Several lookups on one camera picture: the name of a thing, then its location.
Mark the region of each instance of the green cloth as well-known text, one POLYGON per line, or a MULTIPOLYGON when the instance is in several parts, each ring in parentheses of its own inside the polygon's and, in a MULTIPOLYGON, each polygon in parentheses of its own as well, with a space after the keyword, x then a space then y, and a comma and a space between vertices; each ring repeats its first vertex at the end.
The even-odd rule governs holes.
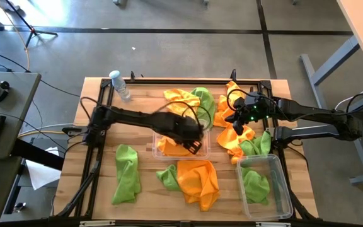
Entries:
POLYGON ((199 119, 204 119, 208 122, 208 124, 210 124, 209 129, 212 127, 212 125, 214 124, 214 116, 215 116, 215 111, 216 111, 216 107, 215 107, 215 99, 214 97, 211 95, 211 93, 209 92, 209 90, 207 88, 202 88, 202 87, 198 87, 195 88, 191 94, 198 96, 200 98, 200 107, 197 109, 197 117, 199 119), (208 118, 208 114, 205 110, 203 110, 202 108, 208 110, 209 115, 211 116, 211 119, 208 118))
POLYGON ((247 203, 268 205, 267 196, 270 193, 270 186, 267 178, 250 168, 241 167, 241 170, 247 203))
POLYGON ((141 191, 137 151, 121 144, 116 150, 115 161, 118 186, 114 193, 112 204, 135 202, 135 195, 141 191))
POLYGON ((245 156, 256 154, 269 154, 271 148, 271 135, 265 131, 262 136, 252 141, 243 141, 239 144, 245 156))
POLYGON ((168 190, 181 191, 177 183, 177 169, 175 165, 170 165, 165 171, 156 172, 156 177, 162 181, 168 190))

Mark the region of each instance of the concrete floor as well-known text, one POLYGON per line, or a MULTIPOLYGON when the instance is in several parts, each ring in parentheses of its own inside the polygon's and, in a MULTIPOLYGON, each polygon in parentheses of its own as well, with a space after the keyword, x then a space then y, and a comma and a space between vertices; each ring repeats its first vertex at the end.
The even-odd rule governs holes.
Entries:
MULTIPOLYGON (((208 8, 200 0, 128 0, 125 8, 116 7, 111 0, 20 3, 26 19, 35 26, 261 29, 255 0, 210 0, 208 8)), ((269 30, 350 31, 334 0, 299 0, 297 6, 292 6, 290 0, 263 0, 262 4, 269 30)), ((13 18, 22 25, 17 17, 13 18)), ((2 12, 0 22, 9 25, 2 12)), ((309 54, 317 68, 348 38, 270 35, 277 77, 288 79, 293 99, 316 106, 299 55, 309 54)), ((72 93, 81 92, 85 76, 106 76, 115 69, 124 75, 134 71, 147 77, 226 78, 236 68, 238 78, 270 78, 262 35, 60 33, 58 37, 42 35, 42 40, 33 38, 29 52, 32 71, 72 93)), ((0 54, 26 64, 23 47, 14 32, 0 32, 0 54)), ((20 71, 2 59, 0 63, 20 71)), ((362 91, 362 51, 355 53, 321 87, 330 108, 362 91)), ((72 122, 77 100, 44 84, 40 84, 34 99, 45 125, 72 122)), ((40 125, 33 106, 26 120, 40 125)), ((310 123, 300 121, 299 125, 310 123)), ((320 217, 363 224, 363 184, 354 187, 349 183, 349 177, 363 174, 354 144, 311 139, 304 141, 304 148, 320 217)))

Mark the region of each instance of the plastic container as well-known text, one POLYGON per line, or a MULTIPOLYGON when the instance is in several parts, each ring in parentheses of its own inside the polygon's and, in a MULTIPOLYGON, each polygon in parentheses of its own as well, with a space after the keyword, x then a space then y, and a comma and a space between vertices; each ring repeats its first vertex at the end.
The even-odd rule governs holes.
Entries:
POLYGON ((152 154, 154 158, 159 160, 207 160, 210 155, 210 139, 209 131, 204 131, 204 136, 201 140, 202 145, 200 150, 195 154, 195 156, 165 156, 162 151, 158 148, 158 142, 163 136, 154 132, 153 143, 152 143, 152 154))
POLYGON ((120 76, 120 72, 114 70, 108 76, 112 79, 112 85, 123 102, 129 102, 131 100, 130 91, 127 89, 124 79, 120 76))
POLYGON ((243 156, 236 164, 243 210, 250 221, 285 219, 292 216, 293 208, 281 162, 274 154, 243 156), (266 176, 270 186, 268 204, 249 204, 246 200, 241 168, 250 168, 266 176))

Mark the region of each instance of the orange cloth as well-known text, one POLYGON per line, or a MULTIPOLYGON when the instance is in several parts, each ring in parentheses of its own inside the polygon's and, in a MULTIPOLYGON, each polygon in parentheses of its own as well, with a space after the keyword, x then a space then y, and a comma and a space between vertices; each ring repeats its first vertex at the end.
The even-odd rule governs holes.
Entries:
POLYGON ((210 161, 178 161, 177 182, 187 203, 208 211, 219 197, 217 174, 210 161))
MULTIPOLYGON (((168 101, 181 101, 189 104, 191 107, 193 107, 194 112, 197 112, 197 108, 200 105, 200 98, 198 96, 180 89, 166 90, 163 92, 163 95, 168 101)), ((181 115, 188 108, 183 103, 172 103, 167 107, 171 112, 179 115, 181 115)), ((195 118, 191 110, 187 110, 185 115, 192 117, 193 119, 195 118)))
MULTIPOLYGON (((231 92, 231 90, 239 89, 239 86, 235 82, 230 81, 228 84, 226 84, 226 87, 228 88, 228 91, 226 92, 226 96, 221 95, 219 97, 218 109, 217 109, 217 112, 215 113, 215 117, 214 117, 215 126, 227 127, 228 125, 231 124, 231 123, 225 121, 226 117, 229 117, 230 115, 232 115, 234 113, 233 110, 231 110, 228 107, 228 104, 226 103, 226 97, 229 94, 229 92, 231 92)), ((245 94, 240 91, 234 91, 229 96, 229 104, 231 104, 231 106, 233 106, 233 103, 239 97, 245 98, 245 94)))
POLYGON ((248 126, 244 125, 243 129, 242 135, 239 136, 234 131, 233 125, 229 124, 226 129, 217 137, 217 142, 219 145, 228 149, 228 154, 233 155, 231 159, 232 164, 236 164, 238 159, 245 155, 239 144, 246 140, 252 140, 255 136, 255 131, 253 131, 248 126))
POLYGON ((158 142, 158 149, 165 156, 194 156, 191 152, 185 149, 182 145, 177 144, 169 137, 163 136, 158 142))

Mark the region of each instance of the white paper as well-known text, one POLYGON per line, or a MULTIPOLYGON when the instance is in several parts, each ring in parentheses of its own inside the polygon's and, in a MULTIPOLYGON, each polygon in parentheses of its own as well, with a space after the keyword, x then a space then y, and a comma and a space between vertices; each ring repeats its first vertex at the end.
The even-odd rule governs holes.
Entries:
MULTIPOLYGON (((46 149, 46 151, 57 156, 59 155, 57 147, 46 149)), ((59 170, 43 166, 39 163, 35 163, 34 161, 26 160, 26 164, 29 169, 30 180, 32 181, 34 190, 37 190, 50 182, 60 179, 61 171, 59 170)))

